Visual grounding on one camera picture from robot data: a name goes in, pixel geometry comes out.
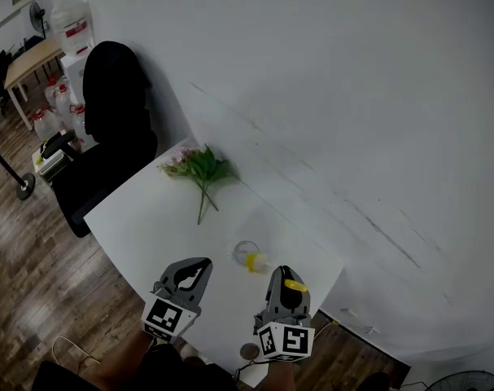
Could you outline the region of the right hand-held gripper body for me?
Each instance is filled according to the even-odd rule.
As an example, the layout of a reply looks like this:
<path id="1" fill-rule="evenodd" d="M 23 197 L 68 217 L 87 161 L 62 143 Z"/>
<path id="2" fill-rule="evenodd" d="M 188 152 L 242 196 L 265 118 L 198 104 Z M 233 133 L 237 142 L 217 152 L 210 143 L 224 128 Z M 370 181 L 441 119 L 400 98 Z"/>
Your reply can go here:
<path id="1" fill-rule="evenodd" d="M 262 315 L 254 316 L 254 333 L 265 361 L 296 362 L 311 356 L 315 329 L 307 310 L 266 322 Z"/>

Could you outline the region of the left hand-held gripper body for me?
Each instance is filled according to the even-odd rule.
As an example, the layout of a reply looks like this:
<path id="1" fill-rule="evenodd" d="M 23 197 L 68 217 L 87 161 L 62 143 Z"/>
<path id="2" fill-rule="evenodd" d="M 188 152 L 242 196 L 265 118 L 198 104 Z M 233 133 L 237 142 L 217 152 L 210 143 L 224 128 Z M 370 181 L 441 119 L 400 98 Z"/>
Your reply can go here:
<path id="1" fill-rule="evenodd" d="M 156 286 L 146 299 L 142 312 L 142 330 L 173 343 L 201 315 L 202 288 L 171 291 Z"/>

